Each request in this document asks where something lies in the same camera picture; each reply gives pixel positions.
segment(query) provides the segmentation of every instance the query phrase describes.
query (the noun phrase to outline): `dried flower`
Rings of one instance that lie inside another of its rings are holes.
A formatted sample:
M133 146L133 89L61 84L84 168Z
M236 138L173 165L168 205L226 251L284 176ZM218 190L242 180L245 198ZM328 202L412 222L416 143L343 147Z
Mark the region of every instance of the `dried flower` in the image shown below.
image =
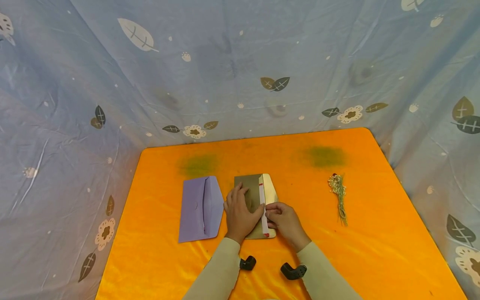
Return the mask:
M343 206L343 199L345 197L345 189L346 187L343 186L343 177L333 173L333 175L328 179L328 185L332 188L332 192L334 192L338 197L338 214L340 216L340 220L342 224L348 226L347 223L347 214L345 213L345 208Z

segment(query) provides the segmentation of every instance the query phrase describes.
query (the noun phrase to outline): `gold envelope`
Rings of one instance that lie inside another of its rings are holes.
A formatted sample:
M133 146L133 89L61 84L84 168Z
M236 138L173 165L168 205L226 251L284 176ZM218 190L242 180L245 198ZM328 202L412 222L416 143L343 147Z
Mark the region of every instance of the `gold envelope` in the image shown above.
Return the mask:
M243 183L243 187L248 187L249 190L245 194L245 204L248 210L253 213L260 206L260 191L263 190L265 194L265 204L278 202L275 187L273 187L272 179L269 174L255 174L247 176L236 176L234 179L235 186L240 182ZM264 234L262 228L262 220L259 220L255 228L245 237L247 240L253 239L267 239L274 238L276 231L273 228L268 228L268 237Z

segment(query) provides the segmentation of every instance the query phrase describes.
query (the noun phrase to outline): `orange tablecloth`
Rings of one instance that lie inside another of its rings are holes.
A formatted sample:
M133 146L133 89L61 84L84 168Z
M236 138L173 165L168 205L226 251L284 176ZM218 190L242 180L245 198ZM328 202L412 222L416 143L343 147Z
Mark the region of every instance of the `orange tablecloth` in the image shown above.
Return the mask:
M348 227L340 225L332 173L345 175ZM427 229L367 129L145 149L140 157L97 300L181 299L226 233L178 244L182 185L215 175L224 196L237 175L269 173L280 201L364 299L465 299ZM230 299L308 299L284 239L246 240Z

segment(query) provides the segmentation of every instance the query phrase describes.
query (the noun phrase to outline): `beige sleeve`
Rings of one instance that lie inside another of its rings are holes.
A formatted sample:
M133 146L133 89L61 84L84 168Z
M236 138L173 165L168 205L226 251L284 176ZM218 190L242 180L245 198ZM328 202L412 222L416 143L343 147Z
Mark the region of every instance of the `beige sleeve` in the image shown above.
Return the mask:
M223 238L215 253L194 281L183 300L227 300L232 292L240 270L240 245Z
M312 300L361 299L314 242L297 256L300 263L307 267L302 280Z

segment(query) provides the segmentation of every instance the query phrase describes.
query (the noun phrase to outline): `blue fabric backdrop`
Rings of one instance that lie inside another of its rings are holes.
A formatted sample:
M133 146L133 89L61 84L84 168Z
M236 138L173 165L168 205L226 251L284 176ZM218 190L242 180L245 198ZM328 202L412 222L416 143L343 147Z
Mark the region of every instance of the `blue fabric backdrop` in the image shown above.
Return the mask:
M94 298L145 147L351 127L373 132L480 297L464 263L480 263L478 1L0 0L0 13L0 299Z

